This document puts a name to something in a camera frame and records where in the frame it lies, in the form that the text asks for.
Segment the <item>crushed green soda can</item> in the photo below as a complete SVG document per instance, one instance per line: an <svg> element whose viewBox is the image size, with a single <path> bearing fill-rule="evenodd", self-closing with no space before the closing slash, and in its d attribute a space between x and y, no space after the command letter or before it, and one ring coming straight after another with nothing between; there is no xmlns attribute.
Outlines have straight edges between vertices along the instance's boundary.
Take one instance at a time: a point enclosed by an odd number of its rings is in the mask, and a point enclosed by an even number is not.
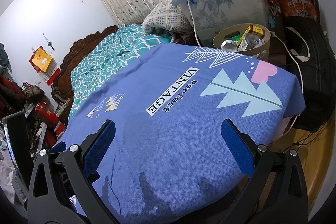
<svg viewBox="0 0 336 224"><path fill-rule="evenodd" d="M223 50L223 51L228 51L228 52L237 52L238 51L236 42L231 40L231 39L224 40L221 43L220 49Z"/></svg>

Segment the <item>yellow small cardboard box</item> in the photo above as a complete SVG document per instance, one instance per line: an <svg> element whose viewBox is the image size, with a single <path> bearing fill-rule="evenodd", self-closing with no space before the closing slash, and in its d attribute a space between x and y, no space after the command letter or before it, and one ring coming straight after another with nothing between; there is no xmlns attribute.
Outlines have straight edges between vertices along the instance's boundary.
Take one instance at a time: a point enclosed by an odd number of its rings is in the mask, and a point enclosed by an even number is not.
<svg viewBox="0 0 336 224"><path fill-rule="evenodd" d="M263 28L250 24L236 43L238 51L252 50L261 46L264 36L265 30Z"/></svg>

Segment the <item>red gift box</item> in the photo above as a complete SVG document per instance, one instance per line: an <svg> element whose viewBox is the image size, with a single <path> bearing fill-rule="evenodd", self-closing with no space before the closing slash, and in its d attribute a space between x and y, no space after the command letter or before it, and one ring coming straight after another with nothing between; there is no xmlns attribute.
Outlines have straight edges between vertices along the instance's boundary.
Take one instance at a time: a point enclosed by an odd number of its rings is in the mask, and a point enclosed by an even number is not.
<svg viewBox="0 0 336 224"><path fill-rule="evenodd" d="M57 137L66 130L65 124L63 124L57 115L44 103L36 105L34 117L53 129Z"/></svg>

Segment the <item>brown handbag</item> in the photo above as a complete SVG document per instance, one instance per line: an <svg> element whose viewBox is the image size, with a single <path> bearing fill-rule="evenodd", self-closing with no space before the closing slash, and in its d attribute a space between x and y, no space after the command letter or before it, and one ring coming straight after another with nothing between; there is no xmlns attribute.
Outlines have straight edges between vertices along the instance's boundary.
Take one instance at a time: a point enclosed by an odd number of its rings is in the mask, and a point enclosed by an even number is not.
<svg viewBox="0 0 336 224"><path fill-rule="evenodd" d="M45 96L45 92L40 87L26 81L23 82L23 90L28 104L39 103Z"/></svg>

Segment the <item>blue printed blanket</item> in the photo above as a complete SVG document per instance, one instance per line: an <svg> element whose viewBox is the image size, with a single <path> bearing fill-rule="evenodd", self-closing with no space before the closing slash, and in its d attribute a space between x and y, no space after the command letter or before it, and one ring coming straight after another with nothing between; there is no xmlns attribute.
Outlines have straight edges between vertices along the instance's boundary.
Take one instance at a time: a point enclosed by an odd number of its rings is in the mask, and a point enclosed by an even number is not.
<svg viewBox="0 0 336 224"><path fill-rule="evenodd" d="M304 108L297 77L284 69L238 53L161 44L92 93L61 141L80 144L112 120L116 136L94 189L121 223L171 223L242 179L222 121L266 145Z"/></svg>

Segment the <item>teal patterned duvet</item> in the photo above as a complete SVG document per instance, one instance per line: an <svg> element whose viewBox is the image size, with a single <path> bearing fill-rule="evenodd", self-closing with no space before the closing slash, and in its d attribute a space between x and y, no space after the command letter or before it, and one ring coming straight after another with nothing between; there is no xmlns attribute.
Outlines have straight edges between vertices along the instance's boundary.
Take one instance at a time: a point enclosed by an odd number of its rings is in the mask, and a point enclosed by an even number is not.
<svg viewBox="0 0 336 224"><path fill-rule="evenodd" d="M72 118L89 95L101 88L120 69L151 48L172 42L173 37L170 31L146 34L142 26L137 24L124 25L105 37L71 71L73 103L69 117Z"/></svg>

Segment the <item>red orange shopping bag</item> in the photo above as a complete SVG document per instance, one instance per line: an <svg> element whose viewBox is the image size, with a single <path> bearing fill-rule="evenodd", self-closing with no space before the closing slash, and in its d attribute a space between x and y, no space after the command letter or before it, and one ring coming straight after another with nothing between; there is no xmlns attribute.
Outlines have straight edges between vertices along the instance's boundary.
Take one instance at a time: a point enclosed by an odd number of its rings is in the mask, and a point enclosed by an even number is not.
<svg viewBox="0 0 336 224"><path fill-rule="evenodd" d="M318 18L317 11L311 0L267 0L272 15L282 14L288 16L300 16L304 18Z"/></svg>

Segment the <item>lower clear storage bin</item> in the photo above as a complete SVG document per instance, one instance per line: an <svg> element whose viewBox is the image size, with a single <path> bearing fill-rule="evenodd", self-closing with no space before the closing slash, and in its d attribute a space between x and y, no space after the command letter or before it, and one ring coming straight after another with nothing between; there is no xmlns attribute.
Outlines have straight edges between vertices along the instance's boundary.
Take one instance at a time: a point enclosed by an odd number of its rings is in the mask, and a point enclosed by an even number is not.
<svg viewBox="0 0 336 224"><path fill-rule="evenodd" d="M204 47L212 47L218 32L236 24L268 26L266 0L173 0L172 5L187 16Z"/></svg>

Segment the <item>folded checkered quilt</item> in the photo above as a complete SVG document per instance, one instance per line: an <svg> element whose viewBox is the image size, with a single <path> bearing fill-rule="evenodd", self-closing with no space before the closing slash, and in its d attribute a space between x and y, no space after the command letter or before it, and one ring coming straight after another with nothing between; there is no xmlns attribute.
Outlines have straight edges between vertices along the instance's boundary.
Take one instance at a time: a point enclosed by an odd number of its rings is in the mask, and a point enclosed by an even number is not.
<svg viewBox="0 0 336 224"><path fill-rule="evenodd" d="M170 31L187 34L193 30L188 18L178 6L172 5L173 0L159 0L155 8L142 23L142 31L146 34Z"/></svg>

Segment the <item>grey wall shelves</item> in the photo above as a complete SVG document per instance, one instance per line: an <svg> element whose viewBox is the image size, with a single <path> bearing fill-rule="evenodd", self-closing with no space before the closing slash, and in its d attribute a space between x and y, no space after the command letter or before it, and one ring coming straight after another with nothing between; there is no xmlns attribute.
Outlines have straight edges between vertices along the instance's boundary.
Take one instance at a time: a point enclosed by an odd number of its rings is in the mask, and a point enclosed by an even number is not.
<svg viewBox="0 0 336 224"><path fill-rule="evenodd" d="M13 129L14 140L8 140L10 142L8 147L14 148L15 141L18 139L21 139L22 144L25 144L27 140L30 145L29 151L32 158L42 149L50 149L56 143L56 135L53 129L34 117L34 110L37 104L31 104L27 109L8 115L1 120L4 129L7 129L9 137L11 137L9 122L13 122L14 126L26 125L25 130Z"/></svg>

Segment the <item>red yellow wall calendar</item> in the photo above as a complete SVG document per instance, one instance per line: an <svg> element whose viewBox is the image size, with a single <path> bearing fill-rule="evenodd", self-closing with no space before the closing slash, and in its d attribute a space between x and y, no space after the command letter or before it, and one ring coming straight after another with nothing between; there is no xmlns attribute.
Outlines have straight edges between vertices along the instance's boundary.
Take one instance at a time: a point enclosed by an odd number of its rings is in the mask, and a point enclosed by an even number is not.
<svg viewBox="0 0 336 224"><path fill-rule="evenodd" d="M55 59L49 55L42 46L33 49L33 54L29 59L30 64L41 77L41 79L51 86L56 76L61 72Z"/></svg>

